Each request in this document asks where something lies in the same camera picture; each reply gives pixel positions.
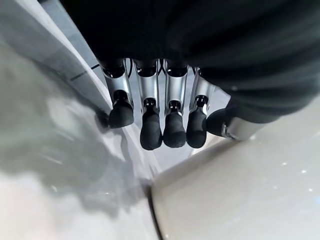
black rubber fingertip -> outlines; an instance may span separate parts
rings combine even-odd
[[[155,112],[145,113],[142,116],[142,128],[140,132],[140,144],[145,150],[154,150],[162,144],[162,132],[159,115]]]
[[[170,148],[180,148],[186,143],[183,119],[178,112],[172,112],[165,118],[163,142]]]
[[[216,136],[222,137],[222,125],[226,121],[226,109],[214,111],[206,119],[206,130]]]
[[[116,104],[109,115],[109,125],[112,129],[122,128],[134,122],[134,110],[127,102]]]
[[[186,141],[194,149],[201,148],[207,139],[206,115],[200,108],[189,114]]]

robotic hand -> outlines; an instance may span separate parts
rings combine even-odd
[[[320,91],[319,1],[61,2],[103,69],[113,128],[134,120],[123,59],[134,60],[143,120],[140,142],[147,150],[162,141],[172,148],[185,142],[200,148],[207,132],[246,140],[265,124],[300,110]],[[166,59],[163,135],[157,59]],[[188,66],[196,73],[185,131]],[[207,117],[213,86],[231,100]]]

curved white surface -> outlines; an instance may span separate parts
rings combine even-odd
[[[157,240],[158,163],[135,125],[101,129],[72,85],[108,90],[35,0],[0,2],[0,239]],[[86,90],[96,93],[87,96]]]
[[[168,240],[319,240],[320,98],[251,140],[212,145],[152,189]]]

black cable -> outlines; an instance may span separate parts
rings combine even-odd
[[[129,73],[128,73],[128,78],[130,78],[130,76],[131,76],[133,64],[134,63],[133,63],[132,59],[130,58],[130,69],[129,69]]]
[[[164,73],[164,75],[166,75],[166,70],[164,68],[165,60],[163,58],[160,58],[159,59],[159,63],[160,63],[160,67],[159,67],[159,70],[158,70],[158,75],[160,75],[161,71]]]
[[[99,64],[96,64],[96,65],[94,65],[94,66],[92,66],[92,67],[90,67],[90,68],[93,70],[93,69],[96,69],[96,68],[99,67],[99,66],[100,66]],[[70,81],[74,81],[74,80],[80,78],[81,76],[83,76],[83,75],[86,74],[86,73],[87,73],[87,71],[83,71],[82,73],[80,73],[80,74],[78,74],[78,75],[70,78]]]

